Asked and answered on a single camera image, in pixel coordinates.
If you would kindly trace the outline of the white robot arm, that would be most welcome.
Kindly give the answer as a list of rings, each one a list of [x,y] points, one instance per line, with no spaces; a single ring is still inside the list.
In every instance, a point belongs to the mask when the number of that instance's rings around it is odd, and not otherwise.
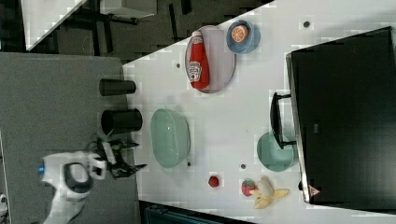
[[[105,141],[98,137],[89,143],[92,149],[45,156],[39,172],[41,180],[54,188],[54,196],[43,224],[69,224],[85,206],[93,180],[104,180],[106,172],[119,179],[145,168],[146,164],[130,165],[122,157],[123,150],[138,146],[135,141]]]

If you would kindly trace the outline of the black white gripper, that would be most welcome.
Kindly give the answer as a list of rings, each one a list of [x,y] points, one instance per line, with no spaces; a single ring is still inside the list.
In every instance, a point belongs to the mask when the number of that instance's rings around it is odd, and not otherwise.
[[[108,143],[109,141],[107,142],[100,137],[97,139],[101,139],[103,144],[94,153],[98,154],[106,162],[107,170],[114,179],[130,177],[146,167],[146,164],[128,164],[122,157],[122,152],[126,150],[114,150]]]

